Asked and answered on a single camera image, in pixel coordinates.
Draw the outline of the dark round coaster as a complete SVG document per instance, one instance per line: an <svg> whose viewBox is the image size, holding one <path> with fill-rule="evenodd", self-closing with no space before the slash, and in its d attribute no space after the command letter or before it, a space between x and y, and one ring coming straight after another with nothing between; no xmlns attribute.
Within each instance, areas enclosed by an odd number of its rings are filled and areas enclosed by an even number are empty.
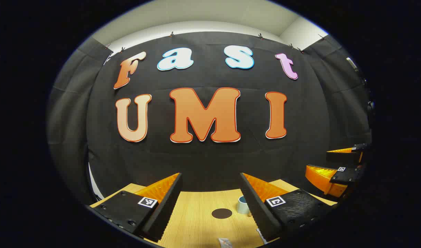
<svg viewBox="0 0 421 248"><path fill-rule="evenodd" d="M216 219L226 219L231 217L232 211L226 208L219 208L212 211L212 217Z"/></svg>

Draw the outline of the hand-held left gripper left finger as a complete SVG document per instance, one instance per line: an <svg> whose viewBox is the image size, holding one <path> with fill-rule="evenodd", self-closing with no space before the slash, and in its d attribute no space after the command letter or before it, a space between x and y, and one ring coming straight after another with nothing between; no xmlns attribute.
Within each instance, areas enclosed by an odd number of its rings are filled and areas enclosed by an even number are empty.
<svg viewBox="0 0 421 248"><path fill-rule="evenodd" d="M182 173L176 173L134 193L121 190L93 208L95 213L125 231L161 240L182 189Z"/></svg>

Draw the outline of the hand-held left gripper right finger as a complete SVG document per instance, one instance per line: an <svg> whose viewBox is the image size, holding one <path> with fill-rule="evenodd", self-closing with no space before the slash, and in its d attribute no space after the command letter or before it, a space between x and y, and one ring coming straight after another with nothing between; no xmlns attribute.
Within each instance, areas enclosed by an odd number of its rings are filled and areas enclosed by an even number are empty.
<svg viewBox="0 0 421 248"><path fill-rule="evenodd" d="M265 240L300 237L335 209L302 189L284 190L240 173L240 189Z"/></svg>

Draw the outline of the black backdrop cloth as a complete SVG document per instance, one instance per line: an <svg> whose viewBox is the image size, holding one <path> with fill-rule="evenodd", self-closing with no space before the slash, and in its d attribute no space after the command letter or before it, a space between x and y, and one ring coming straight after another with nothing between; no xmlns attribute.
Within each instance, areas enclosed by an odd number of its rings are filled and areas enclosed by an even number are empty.
<svg viewBox="0 0 421 248"><path fill-rule="evenodd" d="M112 54L94 38L67 60L50 93L47 141L54 164L76 199L96 202L90 176L106 197L182 173L183 191L239 188L240 172L321 194L305 166L338 168L326 151L371 141L368 93L347 62L352 55L327 35L303 52L252 35L175 34ZM204 107L217 89L240 91L239 141L211 135L173 143L178 88Z"/></svg>

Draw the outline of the light blue cup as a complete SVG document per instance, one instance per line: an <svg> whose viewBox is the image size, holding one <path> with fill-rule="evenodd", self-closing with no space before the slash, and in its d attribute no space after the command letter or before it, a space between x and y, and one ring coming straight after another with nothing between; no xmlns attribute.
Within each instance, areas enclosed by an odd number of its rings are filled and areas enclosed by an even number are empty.
<svg viewBox="0 0 421 248"><path fill-rule="evenodd" d="M250 209L244 196L238 198L236 210L241 215L248 215L250 213Z"/></svg>

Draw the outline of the wooden desktop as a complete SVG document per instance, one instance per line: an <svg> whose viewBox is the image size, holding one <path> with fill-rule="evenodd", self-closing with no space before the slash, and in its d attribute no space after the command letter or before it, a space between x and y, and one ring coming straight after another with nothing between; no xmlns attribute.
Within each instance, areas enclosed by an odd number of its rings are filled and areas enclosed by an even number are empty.
<svg viewBox="0 0 421 248"><path fill-rule="evenodd" d="M220 248L218 238L227 238L233 248L257 248L264 243L253 217L237 212L240 189L214 192L180 192L169 223L157 245L165 248ZM226 219L212 211L226 208Z"/></svg>

